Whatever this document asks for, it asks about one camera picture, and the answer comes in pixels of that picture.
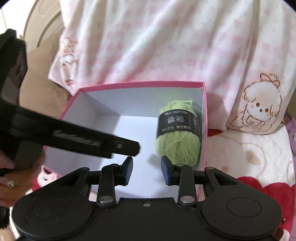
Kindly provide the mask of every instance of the beige cushion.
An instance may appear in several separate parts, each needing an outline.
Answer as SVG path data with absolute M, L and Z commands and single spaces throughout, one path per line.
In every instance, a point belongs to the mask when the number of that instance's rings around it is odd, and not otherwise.
M 20 89 L 20 105 L 48 115 L 59 117 L 70 94 L 56 83 L 48 80 L 47 75 L 58 51 L 59 37 L 62 33 L 50 36 L 39 48 L 27 54 L 28 71 Z

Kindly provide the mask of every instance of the cartoon sheep print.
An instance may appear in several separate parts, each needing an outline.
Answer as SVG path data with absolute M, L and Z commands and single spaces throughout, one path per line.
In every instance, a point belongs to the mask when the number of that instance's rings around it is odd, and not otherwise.
M 260 81 L 244 89 L 245 109 L 230 123 L 245 132 L 267 132 L 281 108 L 280 81 L 275 74 L 260 74 Z
M 78 69 L 78 57 L 75 52 L 78 42 L 65 38 L 62 41 L 62 47 L 59 52 L 59 61 L 61 63 L 60 73 L 65 85 L 74 84 L 74 79 Z

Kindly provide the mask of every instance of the yarn label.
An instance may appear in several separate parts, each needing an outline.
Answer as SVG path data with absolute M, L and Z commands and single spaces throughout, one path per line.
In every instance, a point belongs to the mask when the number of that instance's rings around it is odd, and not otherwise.
M 157 136 L 173 131 L 189 131 L 198 136 L 197 120 L 187 110 L 169 110 L 158 117 Z

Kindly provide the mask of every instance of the pink polka dot pattern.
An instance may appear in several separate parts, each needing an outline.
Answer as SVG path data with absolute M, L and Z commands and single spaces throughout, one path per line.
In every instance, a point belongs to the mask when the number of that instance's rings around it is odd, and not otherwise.
M 278 125 L 295 87 L 291 63 L 296 45 L 291 40 L 296 35 L 291 26 L 296 19 L 283 1 L 236 0 L 227 1 L 226 7 L 221 0 L 61 2 L 66 26 L 61 40 L 79 43 L 77 77 L 71 86 L 64 84 L 69 73 L 57 56 L 49 78 L 71 94 L 122 81 L 204 81 L 211 97 L 208 126 L 225 130 L 245 111 L 244 89 L 260 81 L 261 73 L 275 72 L 278 90 L 287 94 L 281 95 L 279 116 L 267 131 Z

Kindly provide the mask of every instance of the human hand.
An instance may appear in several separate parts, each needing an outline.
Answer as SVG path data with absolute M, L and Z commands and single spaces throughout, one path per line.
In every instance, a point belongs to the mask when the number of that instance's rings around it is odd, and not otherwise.
M 45 161 L 45 153 L 42 152 L 38 160 L 29 168 L 22 171 L 12 171 L 0 177 L 0 206 L 11 207 L 26 192 L 32 188 L 33 181 L 38 177 L 42 164 Z M 0 168 L 14 168 L 14 162 L 0 150 Z

